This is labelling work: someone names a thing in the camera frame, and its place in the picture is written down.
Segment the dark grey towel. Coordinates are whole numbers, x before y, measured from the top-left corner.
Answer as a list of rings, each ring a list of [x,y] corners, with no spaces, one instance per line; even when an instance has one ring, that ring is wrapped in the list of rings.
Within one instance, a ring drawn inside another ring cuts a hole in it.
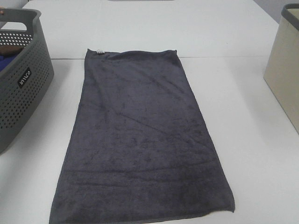
[[[51,224],[131,224],[234,211],[177,52],[85,55]]]

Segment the brown cloth in basket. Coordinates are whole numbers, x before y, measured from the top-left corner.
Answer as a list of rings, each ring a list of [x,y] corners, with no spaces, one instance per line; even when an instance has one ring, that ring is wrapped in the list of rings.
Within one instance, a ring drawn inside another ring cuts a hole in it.
[[[13,56],[19,54],[24,47],[15,46],[15,45],[1,45],[0,46],[0,55],[1,56]]]

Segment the blue cloth in basket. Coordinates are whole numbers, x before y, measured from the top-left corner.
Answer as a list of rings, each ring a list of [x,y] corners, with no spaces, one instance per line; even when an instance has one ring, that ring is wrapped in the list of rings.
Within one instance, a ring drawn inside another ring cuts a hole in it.
[[[17,54],[11,56],[0,56],[0,71],[3,71],[16,57]]]

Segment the beige fabric storage box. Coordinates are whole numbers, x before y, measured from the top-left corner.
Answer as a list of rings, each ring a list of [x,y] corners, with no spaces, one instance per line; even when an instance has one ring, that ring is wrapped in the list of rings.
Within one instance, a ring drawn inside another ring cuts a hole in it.
[[[299,130],[299,5],[286,4],[264,73],[264,80]]]

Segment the grey perforated plastic basket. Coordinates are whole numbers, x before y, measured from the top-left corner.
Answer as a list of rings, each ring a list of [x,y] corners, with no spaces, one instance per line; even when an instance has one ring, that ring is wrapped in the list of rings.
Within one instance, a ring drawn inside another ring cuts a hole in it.
[[[41,12],[4,8],[1,22],[17,22],[26,30],[2,29],[1,46],[24,49],[0,72],[0,150],[4,152],[30,119],[54,77],[40,23]]]

